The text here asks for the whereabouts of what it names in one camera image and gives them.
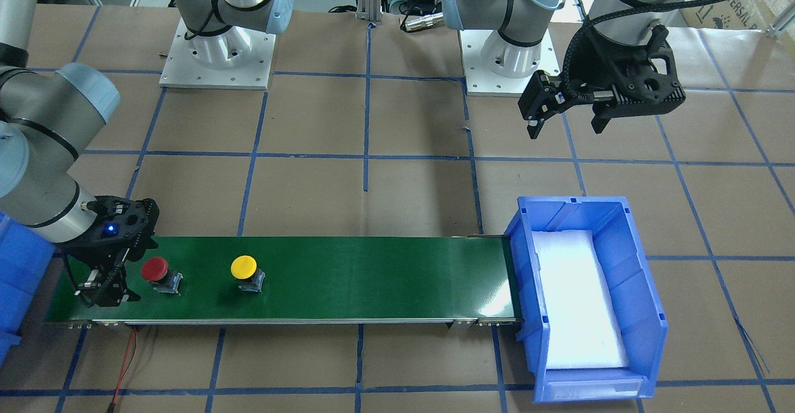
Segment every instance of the cardboard box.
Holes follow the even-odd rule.
[[[765,30],[787,8],[792,0],[729,0],[715,5],[682,9],[688,25],[697,28]],[[795,23],[779,42],[795,60]]]

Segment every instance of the white bin bottom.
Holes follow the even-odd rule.
[[[627,367],[627,351],[591,232],[533,232],[533,243],[549,319],[546,368]]]

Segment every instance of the blue bin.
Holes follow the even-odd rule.
[[[627,368],[548,370],[550,325],[531,232],[590,230],[618,320]],[[668,323],[624,197],[520,197],[506,235],[519,286],[525,345],[536,376],[534,402],[653,396]]]
[[[18,345],[22,319],[55,246],[0,212],[0,365]]]

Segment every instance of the green surface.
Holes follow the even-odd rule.
[[[162,256],[184,275],[179,294],[155,292],[128,263],[140,302],[86,309],[64,276],[49,322],[293,323],[518,319],[508,240],[495,237],[160,237]],[[230,264],[251,255],[261,294],[237,288]],[[82,263],[73,268],[86,271]]]

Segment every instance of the red wire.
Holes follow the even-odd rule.
[[[116,399],[119,398],[119,389],[122,387],[122,380],[124,376],[127,375],[127,369],[130,368],[130,364],[127,362],[127,356],[130,355],[130,349],[133,347],[133,339],[137,340],[137,331],[135,326],[133,326],[132,330],[130,331],[130,338],[127,339],[127,351],[124,352],[124,360],[122,360],[122,370],[119,371],[119,381],[116,382],[116,391],[113,394],[113,401],[111,404],[116,404]]]

